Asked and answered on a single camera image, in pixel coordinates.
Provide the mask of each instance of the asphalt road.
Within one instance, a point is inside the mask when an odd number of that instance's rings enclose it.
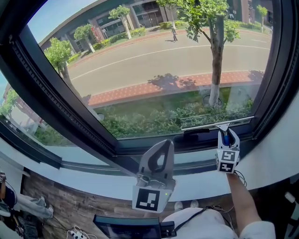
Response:
[[[241,33],[227,42],[223,51],[222,71],[265,70],[271,36],[255,32]],[[80,95],[94,95],[145,83],[156,75],[170,73],[185,76],[212,72],[210,43],[202,36],[199,43],[179,34],[121,47],[69,68],[70,78]]]

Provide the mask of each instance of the person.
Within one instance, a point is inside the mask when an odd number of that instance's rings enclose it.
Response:
[[[0,199],[3,200],[10,209],[14,208],[16,210],[26,211],[40,218],[53,217],[53,206],[50,205],[49,208],[46,208],[44,197],[36,199],[23,194],[15,194],[6,186],[6,176],[4,173],[1,172],[0,178],[2,179],[0,183]]]
[[[225,225],[222,215],[215,210],[207,209],[195,216],[177,231],[177,239],[275,239],[275,229],[271,222],[262,221],[257,213],[252,196],[235,174],[227,174],[232,199],[235,206],[239,237]],[[175,213],[164,219],[174,221],[175,226],[187,221],[202,210],[198,201],[193,200],[191,207],[183,209],[182,202],[175,203]]]
[[[173,27],[171,27],[171,32],[173,34],[173,41],[176,42],[178,40],[177,39],[177,32]]]

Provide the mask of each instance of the tree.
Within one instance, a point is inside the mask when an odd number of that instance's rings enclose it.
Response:
[[[256,8],[262,17],[261,32],[263,32],[263,18],[267,15],[268,10],[265,7],[262,7],[261,5],[258,5]]]
[[[189,23],[186,29],[187,36],[198,42],[203,34],[211,44],[213,55],[212,62],[212,85],[209,98],[209,105],[214,107],[218,104],[219,84],[221,79],[222,53],[226,41],[233,42],[235,38],[240,38],[236,31],[237,22],[225,21],[228,4],[226,0],[184,0],[181,4]],[[205,24],[209,25],[210,37],[203,30]]]
[[[131,39],[131,34],[130,34],[130,30],[128,27],[128,22],[127,22],[127,15],[130,13],[130,9],[127,7],[123,7],[122,5],[119,5],[117,8],[112,9],[109,14],[109,18],[110,19],[117,19],[119,18],[126,30],[126,33],[128,35],[128,39]]]
[[[170,11],[171,23],[172,27],[176,29],[173,19],[173,9],[183,3],[182,0],[157,0],[157,3],[161,7],[166,7]]]
[[[12,120],[11,112],[14,108],[14,105],[19,98],[19,95],[14,91],[14,89],[10,89],[7,92],[6,99],[4,103],[0,107],[0,114],[8,117],[10,120]]]
[[[57,38],[51,38],[50,42],[51,46],[45,49],[44,54],[68,87],[80,98],[80,94],[71,83],[66,66],[66,61],[71,56],[70,41],[60,41]]]
[[[93,52],[95,52],[95,50],[93,49],[93,46],[88,39],[88,36],[91,33],[91,30],[92,30],[92,26],[90,24],[86,24],[85,26],[77,27],[77,29],[75,30],[75,33],[74,33],[74,38],[76,40],[85,39],[85,41],[87,42],[87,44],[89,46],[90,51],[93,53]]]

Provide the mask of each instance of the shoe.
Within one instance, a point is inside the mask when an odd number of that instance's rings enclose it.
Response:
[[[53,208],[52,205],[49,206],[49,211],[51,212],[51,216],[50,216],[50,218],[52,218],[53,215],[54,215],[54,208]]]
[[[44,196],[41,196],[41,200],[45,202],[45,207],[47,206]]]
[[[181,211],[183,210],[183,203],[182,202],[176,202],[174,204],[174,211]]]
[[[190,203],[190,207],[199,207],[199,203],[197,200],[192,200]]]

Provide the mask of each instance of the sidewalk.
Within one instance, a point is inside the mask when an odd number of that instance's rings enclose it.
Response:
[[[221,74],[221,87],[241,84],[260,84],[263,79],[263,74],[264,72],[257,70],[223,72]],[[96,108],[154,96],[196,91],[199,89],[199,86],[211,85],[211,79],[211,73],[185,77],[165,74],[163,76],[157,76],[147,83],[92,95],[90,99],[88,99],[88,104]]]

